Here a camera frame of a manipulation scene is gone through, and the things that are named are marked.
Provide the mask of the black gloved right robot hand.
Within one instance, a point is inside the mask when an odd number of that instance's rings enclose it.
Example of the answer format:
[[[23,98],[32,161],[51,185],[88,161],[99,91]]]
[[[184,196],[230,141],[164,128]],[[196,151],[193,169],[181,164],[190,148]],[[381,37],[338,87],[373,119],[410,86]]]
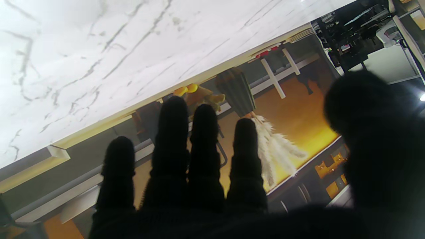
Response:
[[[231,185],[220,177],[217,115],[197,107],[187,150],[185,101],[169,98],[158,118],[150,180],[134,207],[135,152],[124,136],[108,146],[90,239],[423,239],[424,117],[367,70],[327,92],[324,115],[344,139],[353,206],[308,205],[269,213],[255,124],[235,128]]]

